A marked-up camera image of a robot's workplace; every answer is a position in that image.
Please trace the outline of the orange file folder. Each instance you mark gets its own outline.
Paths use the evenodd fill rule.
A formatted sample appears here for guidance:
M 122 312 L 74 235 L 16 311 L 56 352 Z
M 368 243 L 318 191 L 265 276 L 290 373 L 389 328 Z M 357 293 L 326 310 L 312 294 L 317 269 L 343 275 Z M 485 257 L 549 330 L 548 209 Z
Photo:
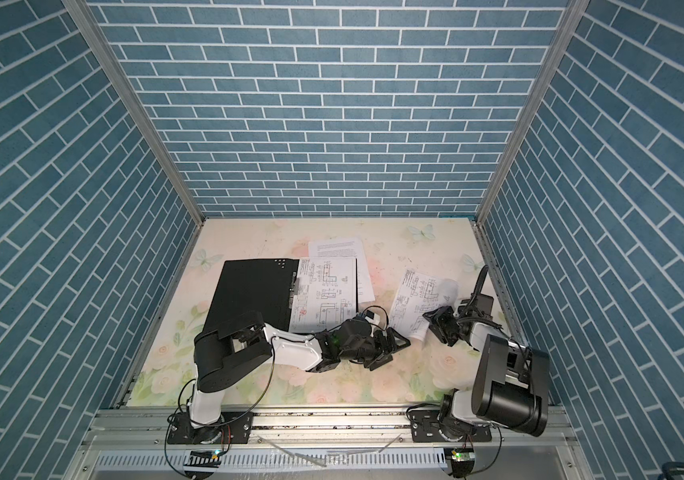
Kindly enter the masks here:
M 259 312 L 265 323 L 288 331 L 298 268 L 299 260 L 290 258 L 225 261 L 203 332 L 224 327 L 248 311 Z

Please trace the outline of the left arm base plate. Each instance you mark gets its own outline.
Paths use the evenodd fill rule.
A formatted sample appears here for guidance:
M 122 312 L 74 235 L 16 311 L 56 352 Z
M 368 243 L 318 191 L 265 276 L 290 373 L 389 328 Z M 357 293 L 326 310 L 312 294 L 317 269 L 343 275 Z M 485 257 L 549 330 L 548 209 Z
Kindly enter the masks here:
M 213 425 L 200 426 L 191 421 L 188 412 L 169 416 L 166 442 L 171 445 L 246 444 L 249 440 L 253 413 L 224 412 Z

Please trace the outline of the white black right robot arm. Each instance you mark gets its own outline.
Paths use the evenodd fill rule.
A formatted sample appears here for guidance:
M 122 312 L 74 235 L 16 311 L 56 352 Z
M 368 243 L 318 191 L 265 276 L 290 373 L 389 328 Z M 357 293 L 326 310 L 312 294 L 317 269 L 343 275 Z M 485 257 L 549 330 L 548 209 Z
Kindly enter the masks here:
M 548 421 L 549 355 L 507 335 L 491 313 L 468 302 L 423 315 L 441 343 L 463 341 L 480 353 L 472 387 L 446 394 L 438 414 L 453 437 L 468 435 L 481 421 L 517 433 L 542 435 Z

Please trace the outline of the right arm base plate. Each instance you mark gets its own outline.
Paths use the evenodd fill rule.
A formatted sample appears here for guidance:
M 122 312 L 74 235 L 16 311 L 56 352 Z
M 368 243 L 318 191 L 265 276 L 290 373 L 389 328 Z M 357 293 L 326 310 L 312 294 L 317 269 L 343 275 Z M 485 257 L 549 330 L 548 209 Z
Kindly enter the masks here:
M 415 443 L 485 443 L 492 440 L 488 424 L 470 424 L 439 412 L 436 406 L 418 406 L 405 412 Z

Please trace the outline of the technical drawing sheet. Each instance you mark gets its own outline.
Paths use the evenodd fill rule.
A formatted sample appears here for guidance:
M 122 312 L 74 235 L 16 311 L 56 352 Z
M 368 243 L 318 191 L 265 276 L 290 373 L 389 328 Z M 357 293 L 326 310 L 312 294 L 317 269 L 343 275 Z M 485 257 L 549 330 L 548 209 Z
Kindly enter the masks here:
M 423 341 L 429 329 L 423 314 L 453 306 L 458 293 L 459 285 L 455 280 L 407 269 L 389 312 L 390 326 L 405 337 Z
M 356 315 L 355 259 L 301 258 L 297 272 L 299 289 L 291 300 L 290 332 L 304 334 L 330 330 Z

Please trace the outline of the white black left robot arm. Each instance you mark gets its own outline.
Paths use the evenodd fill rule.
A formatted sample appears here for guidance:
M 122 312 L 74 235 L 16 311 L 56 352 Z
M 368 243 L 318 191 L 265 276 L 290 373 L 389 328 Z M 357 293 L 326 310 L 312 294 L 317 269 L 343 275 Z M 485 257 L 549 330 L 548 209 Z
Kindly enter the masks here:
M 196 377 L 187 415 L 195 429 L 222 428 L 226 390 L 265 363 L 325 373 L 347 361 L 370 371 L 393 360 L 411 341 L 394 328 L 383 328 L 363 311 L 317 333 L 280 330 L 248 311 L 223 328 L 206 327 L 194 339 Z

